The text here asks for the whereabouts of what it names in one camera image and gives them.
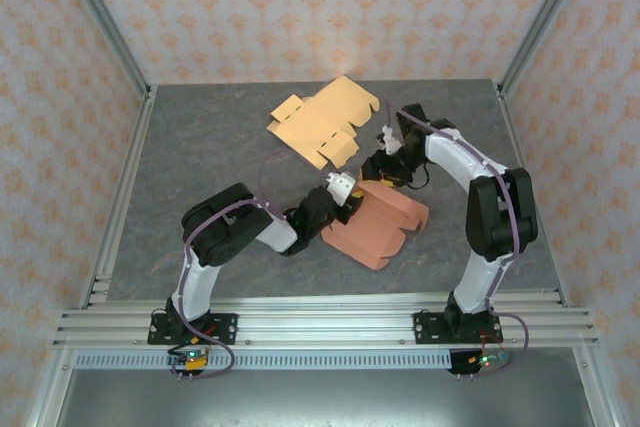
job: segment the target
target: patterned wallpaper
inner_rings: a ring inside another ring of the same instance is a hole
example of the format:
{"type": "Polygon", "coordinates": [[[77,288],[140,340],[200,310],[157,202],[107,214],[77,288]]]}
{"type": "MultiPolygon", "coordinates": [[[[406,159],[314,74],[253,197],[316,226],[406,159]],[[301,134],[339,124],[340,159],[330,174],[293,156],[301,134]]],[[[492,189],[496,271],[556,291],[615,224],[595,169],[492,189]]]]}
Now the patterned wallpaper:
{"type": "Polygon", "coordinates": [[[543,0],[106,0],[152,83],[499,80],[543,0]]]}
{"type": "Polygon", "coordinates": [[[640,419],[640,0],[567,0],[510,107],[570,296],[640,419]]]}
{"type": "Polygon", "coordinates": [[[0,25],[0,425],[23,426],[139,100],[82,0],[0,0],[0,25]]]}

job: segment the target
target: flattened cardboard box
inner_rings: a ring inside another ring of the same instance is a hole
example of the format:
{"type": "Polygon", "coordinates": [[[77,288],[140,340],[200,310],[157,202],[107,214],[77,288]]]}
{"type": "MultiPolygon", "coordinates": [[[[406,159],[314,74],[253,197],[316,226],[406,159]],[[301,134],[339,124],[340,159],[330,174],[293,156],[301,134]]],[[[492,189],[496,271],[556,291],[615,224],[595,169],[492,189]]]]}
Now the flattened cardboard box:
{"type": "Polygon", "coordinates": [[[360,182],[362,205],[347,225],[334,221],[322,240],[370,269],[380,270],[407,238],[401,229],[422,231],[429,208],[380,182],[360,182]]]}
{"type": "Polygon", "coordinates": [[[372,109],[380,109],[378,99],[343,76],[313,97],[289,97],[271,112],[275,121],[267,130],[317,169],[327,159],[339,168],[358,151],[353,125],[361,127],[369,121],[372,109]]]}

